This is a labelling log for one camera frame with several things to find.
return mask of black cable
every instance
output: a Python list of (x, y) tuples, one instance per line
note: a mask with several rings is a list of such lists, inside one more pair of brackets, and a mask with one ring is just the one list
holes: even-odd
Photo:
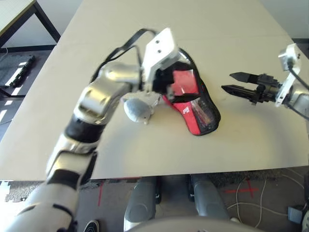
[(293, 110), (295, 113), (297, 113), (299, 116), (302, 116), (304, 119), (308, 120), (309, 121), (309, 117), (308, 116), (305, 116), (303, 115), (301, 112), (297, 111), (294, 107), (292, 107), (290, 104), (287, 104), (287, 106)]
[[(120, 56), (122, 56), (124, 53), (126, 53), (128, 50), (130, 50), (133, 46), (133, 43), (135, 43), (136, 40), (138, 40), (144, 33), (146, 32), (151, 32), (154, 36), (157, 34), (157, 32), (155, 30), (152, 29), (146, 29), (146, 28), (142, 28), (140, 30), (138, 30), (137, 32), (135, 32), (135, 34), (128, 39), (127, 42), (125, 42), (125, 44), (121, 47), (118, 47), (116, 49), (114, 49), (106, 58), (105, 60), (97, 67), (95, 73), (92, 75), (90, 83), (92, 83), (98, 76), (98, 73), (100, 71), (100, 69), (106, 65), (108, 62), (115, 60), (115, 57), (119, 52), (123, 51), (123, 53), (121, 53), (120, 55), (117, 56), (117, 58), (119, 58)], [(141, 58), (140, 58), (140, 54), (139, 54), (139, 49), (137, 48), (137, 53), (138, 53), (138, 60), (139, 63), (141, 63)]]
[(288, 65), (290, 73), (306, 88), (309, 89), (309, 85), (301, 79), (293, 70), (293, 65)]
[(113, 61), (113, 60), (118, 59), (118, 58), (121, 57), (123, 54), (125, 54), (126, 52), (128, 52), (129, 50), (131, 50), (132, 48), (135, 48), (135, 49), (136, 49), (138, 63), (139, 63), (139, 66), (141, 66), (140, 49), (139, 49), (139, 47), (137, 47), (136, 45), (133, 45), (133, 46), (129, 47), (127, 50), (123, 51), (123, 52), (120, 53), (118, 56), (116, 56), (116, 57), (110, 59), (110, 61)]

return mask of table leg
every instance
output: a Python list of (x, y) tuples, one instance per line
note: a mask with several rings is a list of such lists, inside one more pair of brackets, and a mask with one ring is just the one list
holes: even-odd
[(60, 34), (57, 31), (57, 29), (49, 20), (49, 18), (47, 17), (41, 6), (38, 4), (38, 2), (35, 2), (33, 4), (33, 7), (36, 9), (35, 15), (37, 16), (37, 18), (40, 20), (40, 22), (43, 24), (43, 26), (46, 28), (49, 34), (53, 37), (53, 39), (58, 43), (60, 39)]

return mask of floor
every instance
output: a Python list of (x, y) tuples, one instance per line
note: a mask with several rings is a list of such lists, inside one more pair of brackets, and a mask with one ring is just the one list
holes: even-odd
[[(9, 53), (9, 55), (34, 55), (35, 56), (35, 61), (32, 65), (31, 71), (28, 72), (27, 78), (24, 81), (23, 85), (20, 87), (20, 90), (16, 92), (15, 90), (15, 95), (23, 95), (26, 94), (33, 81), (37, 77), (38, 73), (40, 72), (43, 64), (47, 60), (49, 54), (51, 53), (51, 50), (48, 51), (35, 51), (35, 52), (15, 52), (15, 53)], [(6, 89), (8, 93), (12, 94), (14, 89)], [(0, 101), (0, 110), (2, 112), (5, 112), (4, 117), (0, 121), (0, 140), (2, 139), (3, 135), (5, 134), (6, 130), (8, 129), (10, 123), (5, 123), (1, 124), (7, 121), (10, 121), (14, 115), (16, 114), (20, 104), (22, 101), (13, 101), (11, 104), (8, 104), (6, 101)]]
[[(51, 51), (35, 51), (23, 53), (10, 53), (18, 55), (35, 55), (36, 61), (28, 78), (24, 82), (18, 94), (26, 94), (35, 80), (41, 67), (45, 63)], [(10, 105), (0, 102), (0, 111), (7, 110), (0, 122), (0, 139), (3, 137), (9, 123), (2, 124), (14, 117), (21, 102), (14, 101)], [(302, 208), (304, 200), (304, 178), (303, 175), (309, 171), (309, 167), (274, 170), (272, 174), (256, 172), (250, 181), (244, 180), (239, 187), (238, 201), (260, 204), (261, 191), (265, 178), (267, 183), (263, 193), (263, 207), (274, 212), (262, 210), (262, 220), (258, 228), (267, 232), (296, 232), (300, 226), (290, 222), (287, 216), (287, 207)], [(235, 173), (222, 175), (224, 178), (214, 179), (215, 185), (225, 205), (231, 206), (236, 202), (236, 189), (243, 179), (235, 177)], [(38, 185), (38, 182), (11, 182), (10, 194), (6, 200), (20, 201)], [(93, 181), (83, 187), (80, 191), (79, 209), (76, 219), (79, 223), (79, 232), (83, 231), (86, 223), (91, 219), (99, 219), (104, 232), (118, 232), (123, 229), (123, 219), (127, 201), (135, 185), (135, 180), (104, 180)], [(237, 208), (233, 206), (228, 209), (231, 217), (237, 217)], [(156, 206), (155, 218), (170, 216), (197, 215), (195, 205), (187, 197), (187, 187), (184, 175), (164, 176), (162, 186), (162, 202)], [(259, 221), (260, 209), (257, 206), (239, 205), (239, 215), (244, 224), (255, 226)]]

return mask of white table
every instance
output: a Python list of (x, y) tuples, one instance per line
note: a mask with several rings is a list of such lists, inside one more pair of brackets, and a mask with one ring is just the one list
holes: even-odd
[[(305, 121), (291, 110), (225, 93), (249, 88), (233, 72), (284, 80), (277, 58), (292, 43), (258, 0), (85, 0), (52, 51), (0, 144), (0, 179), (43, 180), (45, 164), (81, 91), (103, 58), (142, 27), (170, 27), (195, 60), (221, 112), (217, 131), (195, 137), (160, 105), (150, 124), (130, 121), (119, 105), (98, 147), (92, 178), (282, 168), (308, 164)], [(144, 47), (150, 39), (138, 43)], [(128, 53), (124, 62), (134, 63)], [(302, 54), (300, 75), (308, 81)]]

